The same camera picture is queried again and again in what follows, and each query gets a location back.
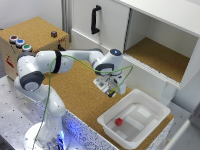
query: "white plastic bin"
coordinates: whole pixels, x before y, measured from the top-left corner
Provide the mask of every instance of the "white plastic bin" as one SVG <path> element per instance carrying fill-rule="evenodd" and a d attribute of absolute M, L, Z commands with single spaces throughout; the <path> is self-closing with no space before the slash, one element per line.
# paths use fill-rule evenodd
<path fill-rule="evenodd" d="M 97 121 L 105 133 L 126 149 L 137 148 L 168 116 L 170 109 L 136 89 L 102 114 Z M 122 125 L 115 124 L 117 118 Z"/>

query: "cabinet handle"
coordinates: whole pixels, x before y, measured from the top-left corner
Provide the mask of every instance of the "cabinet handle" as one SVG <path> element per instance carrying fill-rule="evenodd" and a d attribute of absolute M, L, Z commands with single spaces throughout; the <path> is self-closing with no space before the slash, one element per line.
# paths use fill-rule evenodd
<path fill-rule="evenodd" d="M 96 34 L 100 31 L 98 28 L 96 28 L 96 12 L 98 10 L 101 10 L 101 7 L 98 5 L 96 5 L 96 8 L 92 10 L 92 25 L 91 25 L 92 34 Z"/>

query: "cork surface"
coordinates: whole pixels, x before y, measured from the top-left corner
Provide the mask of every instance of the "cork surface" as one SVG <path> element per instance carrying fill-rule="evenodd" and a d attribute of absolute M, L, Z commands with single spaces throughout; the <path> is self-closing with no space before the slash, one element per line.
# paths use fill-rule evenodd
<path fill-rule="evenodd" d="M 57 32 L 57 37 L 51 37 L 51 31 Z M 0 37 L 9 42 L 12 35 L 24 39 L 26 44 L 32 46 L 33 51 L 58 41 L 68 34 L 40 17 L 35 17 L 12 27 L 0 31 Z"/>
<path fill-rule="evenodd" d="M 125 53 L 178 82 L 181 82 L 190 60 L 149 38 L 143 39 Z"/>
<path fill-rule="evenodd" d="M 48 74 L 45 74 L 45 77 L 43 83 L 48 84 Z M 117 94 L 114 98 L 109 98 L 93 84 L 96 77 L 92 70 L 75 61 L 69 72 L 52 74 L 51 86 L 59 94 L 69 111 L 120 150 L 123 150 L 121 146 L 104 133 L 103 127 L 97 122 L 97 118 L 121 100 L 131 89 L 127 88 L 124 95 Z M 173 116 L 169 115 L 137 150 L 145 150 L 172 119 Z"/>

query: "cable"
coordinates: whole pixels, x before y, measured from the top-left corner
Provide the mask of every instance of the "cable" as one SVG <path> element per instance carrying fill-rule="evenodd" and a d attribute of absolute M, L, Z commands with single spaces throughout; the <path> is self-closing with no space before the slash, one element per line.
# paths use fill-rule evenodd
<path fill-rule="evenodd" d="M 110 74 L 110 73 L 122 71 L 122 70 L 127 69 L 127 68 L 131 68 L 130 71 L 127 73 L 126 77 L 124 78 L 124 80 L 117 86 L 117 89 L 124 83 L 124 81 L 126 80 L 126 78 L 129 76 L 129 74 L 130 74 L 131 71 L 133 70 L 133 66 L 127 66 L 127 67 L 124 67 L 124 68 L 121 68 L 121 69 L 118 69 L 118 70 L 114 70 L 114 71 L 110 71 L 110 72 L 103 72 L 103 71 L 99 71 L 99 70 L 93 69 L 92 67 L 88 66 L 86 63 L 82 62 L 81 60 L 79 60 L 79 59 L 76 58 L 76 57 L 73 57 L 73 56 L 70 56 L 70 55 L 62 55 L 62 57 L 70 57 L 70 58 L 73 58 L 73 59 L 77 60 L 78 62 L 80 62 L 81 64 L 83 64 L 84 66 L 86 66 L 87 68 L 89 68 L 89 69 L 91 69 L 91 70 L 93 70 L 93 71 L 95 71 L 95 72 L 99 72 L 99 73 L 109 73 L 109 74 Z M 50 65 L 50 69 L 49 69 L 49 87 L 48 87 L 47 102 L 46 102 L 44 114 L 43 114 L 43 117 L 42 117 L 42 123 L 41 123 L 40 128 L 39 128 L 39 130 L 38 130 L 38 133 L 37 133 L 37 135 L 36 135 L 36 137 L 35 137 L 35 139 L 34 139 L 34 143 L 33 143 L 32 150 L 34 149 L 36 139 L 37 139 L 37 137 L 38 137 L 38 134 L 39 134 L 40 129 L 41 129 L 41 127 L 42 127 L 42 124 L 43 124 L 43 122 L 44 122 L 44 117 L 45 117 L 45 115 L 46 115 L 47 105 L 48 105 L 48 103 L 49 103 L 50 87 L 51 87 L 51 86 L 50 86 L 50 84 L 51 84 L 51 83 L 50 83 L 50 81 L 51 81 L 51 69 L 52 69 L 53 63 L 54 63 L 54 61 L 56 60 L 56 58 L 53 59 L 53 61 L 51 62 L 51 65 Z"/>

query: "cardboard box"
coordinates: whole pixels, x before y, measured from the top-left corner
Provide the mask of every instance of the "cardboard box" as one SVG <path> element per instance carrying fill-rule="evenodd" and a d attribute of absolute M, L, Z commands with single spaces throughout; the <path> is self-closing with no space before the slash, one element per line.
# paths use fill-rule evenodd
<path fill-rule="evenodd" d="M 52 31 L 57 32 L 57 37 L 51 37 Z M 32 46 L 35 54 L 42 50 L 57 50 L 58 44 L 69 49 L 69 35 L 40 17 L 1 30 L 0 51 L 6 74 L 13 80 L 18 75 L 17 58 L 22 50 L 10 44 L 9 38 L 12 35 L 17 35 L 19 39 L 25 40 L 26 44 Z"/>

